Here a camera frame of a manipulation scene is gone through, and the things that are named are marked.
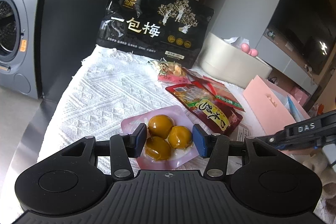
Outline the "pink packet with yellow eggs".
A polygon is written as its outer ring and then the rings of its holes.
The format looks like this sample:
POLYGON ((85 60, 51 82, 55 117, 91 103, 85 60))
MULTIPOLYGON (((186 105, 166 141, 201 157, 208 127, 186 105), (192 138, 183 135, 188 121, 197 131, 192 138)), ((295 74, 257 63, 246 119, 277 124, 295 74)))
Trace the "pink packet with yellow eggs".
POLYGON ((139 169, 173 170, 198 156, 192 137, 193 123, 179 106, 169 106, 126 118, 121 122, 124 134, 136 129, 145 135, 136 153, 139 169))

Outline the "small biscuit ball packet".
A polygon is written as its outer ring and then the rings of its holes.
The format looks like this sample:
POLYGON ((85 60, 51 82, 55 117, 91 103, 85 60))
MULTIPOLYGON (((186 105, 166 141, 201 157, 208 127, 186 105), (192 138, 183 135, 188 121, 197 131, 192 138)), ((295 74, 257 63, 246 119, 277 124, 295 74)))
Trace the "small biscuit ball packet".
POLYGON ((154 61, 155 69, 158 71, 158 80, 173 84, 190 84, 186 72, 179 63, 168 61, 154 61))

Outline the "blue seaweed snack bag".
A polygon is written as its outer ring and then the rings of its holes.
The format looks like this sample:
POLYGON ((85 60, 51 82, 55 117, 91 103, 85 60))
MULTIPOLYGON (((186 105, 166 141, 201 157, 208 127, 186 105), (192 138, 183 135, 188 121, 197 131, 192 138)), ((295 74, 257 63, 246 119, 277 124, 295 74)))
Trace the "blue seaweed snack bag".
POLYGON ((287 96, 287 102, 285 104, 285 108, 288 110, 288 112, 291 114, 291 116, 294 118, 296 122, 301 122, 306 119, 298 110, 298 108, 295 106, 295 104, 293 103, 293 101, 289 96, 287 96))

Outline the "dark red pickle packet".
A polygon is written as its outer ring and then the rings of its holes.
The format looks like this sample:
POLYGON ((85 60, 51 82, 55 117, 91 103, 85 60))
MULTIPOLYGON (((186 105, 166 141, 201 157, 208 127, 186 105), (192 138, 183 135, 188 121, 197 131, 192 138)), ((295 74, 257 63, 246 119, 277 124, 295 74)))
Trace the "dark red pickle packet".
POLYGON ((177 98, 214 133, 228 136, 243 119, 234 108, 216 100, 215 96, 198 81, 168 86, 166 91, 177 98))

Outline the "red snack packet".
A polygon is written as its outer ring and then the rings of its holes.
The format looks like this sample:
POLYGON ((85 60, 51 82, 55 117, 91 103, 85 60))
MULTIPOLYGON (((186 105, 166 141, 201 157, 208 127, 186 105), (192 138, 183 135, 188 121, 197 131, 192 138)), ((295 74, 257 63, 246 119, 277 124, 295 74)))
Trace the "red snack packet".
POLYGON ((211 78, 205 76, 189 75, 195 81, 198 81, 203 87, 205 87, 211 94, 215 96, 215 99, 229 107, 236 110, 245 111, 241 103, 236 97, 229 91, 229 89, 220 82, 217 82, 211 78))

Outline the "pink open box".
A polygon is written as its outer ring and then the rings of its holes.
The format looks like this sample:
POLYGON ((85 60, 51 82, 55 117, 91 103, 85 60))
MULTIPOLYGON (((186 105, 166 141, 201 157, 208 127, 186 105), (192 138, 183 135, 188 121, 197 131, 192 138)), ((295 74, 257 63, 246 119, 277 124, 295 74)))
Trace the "pink open box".
POLYGON ((250 81, 243 92, 243 96, 259 121, 265 135, 273 135, 283 130, 285 126, 296 122, 285 108, 287 96, 291 98, 306 119, 310 118, 291 94, 259 76, 250 81))

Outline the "white knitted cloth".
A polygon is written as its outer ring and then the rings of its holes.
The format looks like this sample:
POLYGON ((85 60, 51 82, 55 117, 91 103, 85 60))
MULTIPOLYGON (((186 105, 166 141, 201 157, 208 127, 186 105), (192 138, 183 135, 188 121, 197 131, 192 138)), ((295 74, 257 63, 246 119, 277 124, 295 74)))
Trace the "white knitted cloth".
MULTIPOLYGON (((219 135, 166 91, 172 85, 158 80, 154 60, 97 46, 63 93, 46 130, 39 160, 86 136, 108 141, 113 135, 127 135, 121 129, 124 119, 169 106, 181 107, 193 125, 199 124, 210 135, 219 135)), ((242 126, 252 137, 263 136, 264 130, 243 90, 233 84, 225 86, 245 110, 235 109, 243 119, 230 138, 236 140, 242 126)))

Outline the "beige tissue box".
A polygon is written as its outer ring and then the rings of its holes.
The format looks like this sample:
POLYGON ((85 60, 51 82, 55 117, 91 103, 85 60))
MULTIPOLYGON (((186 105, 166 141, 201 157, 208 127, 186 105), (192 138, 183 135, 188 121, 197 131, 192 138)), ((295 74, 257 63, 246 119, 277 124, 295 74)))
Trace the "beige tissue box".
POLYGON ((246 88, 256 76, 267 78, 272 68, 242 37, 222 39, 208 33, 198 56, 199 66, 211 77, 246 88))

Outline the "black plum snack bag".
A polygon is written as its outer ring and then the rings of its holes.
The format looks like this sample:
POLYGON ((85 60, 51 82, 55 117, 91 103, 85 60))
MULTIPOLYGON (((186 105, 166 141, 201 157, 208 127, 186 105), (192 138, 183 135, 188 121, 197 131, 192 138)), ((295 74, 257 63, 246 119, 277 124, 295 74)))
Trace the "black plum snack bag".
POLYGON ((195 0, 109 0, 97 45, 192 68, 213 14, 195 0))

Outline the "grey speaker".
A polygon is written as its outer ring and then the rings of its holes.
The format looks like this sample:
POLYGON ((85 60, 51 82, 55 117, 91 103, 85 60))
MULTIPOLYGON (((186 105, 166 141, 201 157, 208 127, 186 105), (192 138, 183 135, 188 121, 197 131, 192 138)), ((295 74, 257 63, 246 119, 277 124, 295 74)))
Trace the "grey speaker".
POLYGON ((38 99, 35 28, 39 0, 1 0, 1 86, 38 99))

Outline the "wall television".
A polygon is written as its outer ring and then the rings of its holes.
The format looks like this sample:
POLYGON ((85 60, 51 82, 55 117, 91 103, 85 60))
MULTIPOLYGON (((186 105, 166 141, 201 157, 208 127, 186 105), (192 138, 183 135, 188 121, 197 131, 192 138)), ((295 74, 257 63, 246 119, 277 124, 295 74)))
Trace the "wall television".
POLYGON ((335 0, 279 0, 270 26, 319 74, 335 45, 335 0))

